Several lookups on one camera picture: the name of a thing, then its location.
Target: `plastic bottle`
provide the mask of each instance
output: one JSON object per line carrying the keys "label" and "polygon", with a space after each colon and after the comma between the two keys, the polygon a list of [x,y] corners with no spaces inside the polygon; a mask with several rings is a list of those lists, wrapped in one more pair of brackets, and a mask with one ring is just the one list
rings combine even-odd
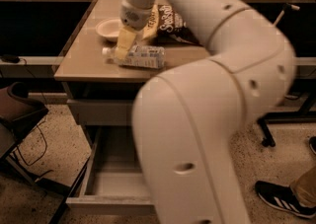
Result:
{"label": "plastic bottle", "polygon": [[160,69],[164,67],[165,48],[162,46],[134,45],[125,60],[115,57],[116,47],[104,47],[102,54],[111,58],[117,65]]}

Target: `speckled floor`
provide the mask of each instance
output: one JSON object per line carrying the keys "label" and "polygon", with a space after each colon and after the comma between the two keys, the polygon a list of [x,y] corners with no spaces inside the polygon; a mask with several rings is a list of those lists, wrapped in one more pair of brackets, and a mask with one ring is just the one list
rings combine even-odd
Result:
{"label": "speckled floor", "polygon": [[[47,105],[49,114],[40,125],[48,144],[45,155],[28,169],[36,174],[70,186],[90,155],[82,129],[75,124],[66,105]],[[270,125],[276,148],[261,145],[262,133],[254,124],[236,133],[231,151],[245,196],[249,215],[254,224],[316,223],[269,208],[253,190],[256,180],[288,185],[303,171],[316,164],[308,148],[310,136],[316,135],[314,123]],[[28,162],[44,149],[38,130],[33,131],[21,145]],[[49,223],[62,198],[39,187],[30,187],[23,180],[0,173],[0,223]],[[156,216],[94,216],[66,210],[59,223],[158,224]]]}

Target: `white bowl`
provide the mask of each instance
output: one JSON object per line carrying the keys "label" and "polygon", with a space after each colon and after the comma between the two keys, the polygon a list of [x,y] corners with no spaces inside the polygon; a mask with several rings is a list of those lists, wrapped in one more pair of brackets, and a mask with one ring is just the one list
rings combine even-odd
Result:
{"label": "white bowl", "polygon": [[122,27],[120,19],[103,20],[96,26],[97,34],[111,42],[117,42],[119,29]]}

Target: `gray drawer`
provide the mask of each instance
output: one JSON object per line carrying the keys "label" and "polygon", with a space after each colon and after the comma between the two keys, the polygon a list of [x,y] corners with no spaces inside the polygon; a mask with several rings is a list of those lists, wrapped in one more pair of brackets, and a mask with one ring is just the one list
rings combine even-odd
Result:
{"label": "gray drawer", "polygon": [[133,101],[68,100],[71,113],[80,125],[130,125]]}
{"label": "gray drawer", "polygon": [[85,214],[155,213],[129,126],[98,129],[79,196],[68,198],[67,205]]}

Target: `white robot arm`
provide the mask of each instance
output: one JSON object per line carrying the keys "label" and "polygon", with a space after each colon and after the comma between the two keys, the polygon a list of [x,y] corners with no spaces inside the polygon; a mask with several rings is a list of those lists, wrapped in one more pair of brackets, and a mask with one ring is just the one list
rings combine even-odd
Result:
{"label": "white robot arm", "polygon": [[[155,0],[123,0],[140,30]],[[162,224],[250,223],[229,152],[234,132],[279,103],[294,52],[239,0],[168,0],[212,55],[158,75],[136,97],[132,127]]]}

